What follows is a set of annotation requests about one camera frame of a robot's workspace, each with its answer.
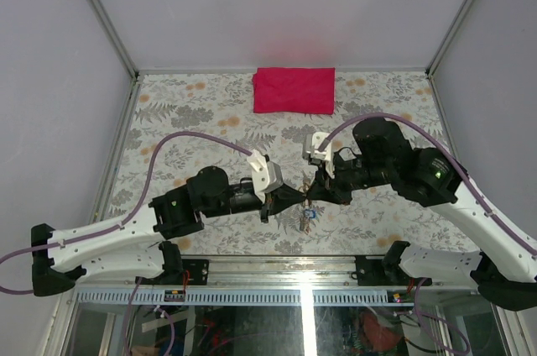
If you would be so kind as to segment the blue key tag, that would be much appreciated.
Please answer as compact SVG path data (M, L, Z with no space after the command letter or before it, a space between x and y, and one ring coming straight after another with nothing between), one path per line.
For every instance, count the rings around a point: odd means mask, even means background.
M306 220L316 219L316 210L315 209L305 209L303 211L303 217Z

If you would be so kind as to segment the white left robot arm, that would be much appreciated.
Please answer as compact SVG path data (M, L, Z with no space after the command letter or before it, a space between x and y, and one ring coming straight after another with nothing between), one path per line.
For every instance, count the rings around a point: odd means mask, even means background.
M304 200L305 193L266 173L232 184L223 169L205 167L127 216L83 228L33 227L33 293L54 296L96 281L180 285L186 272L175 239L200 232L207 218L258 212L265 223Z

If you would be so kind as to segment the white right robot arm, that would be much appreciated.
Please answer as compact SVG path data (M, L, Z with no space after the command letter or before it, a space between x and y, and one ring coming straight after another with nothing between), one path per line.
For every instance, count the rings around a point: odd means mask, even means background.
M478 247L450 252L396 240L380 260L357 259L360 285L423 279L475 289L509 311L535 307L535 239L495 208L456 160L437 144L412 148L398 124L381 117L360 121L352 136L360 152L349 160L332 149L330 134L306 137L303 157L318 168L308 200L347 205L354 191L390 186L408 202L453 223Z

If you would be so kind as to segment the metal keyring hoop yellow handle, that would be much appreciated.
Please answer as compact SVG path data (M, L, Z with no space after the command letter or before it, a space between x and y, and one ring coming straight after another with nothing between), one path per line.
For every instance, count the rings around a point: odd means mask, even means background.
M311 180L309 177L304 177L302 185L299 190L306 195L310 189ZM300 231L304 234L309 234L311 232L310 223L316 218L315 209L311 206L311 201L309 199L304 199L301 204L300 211Z

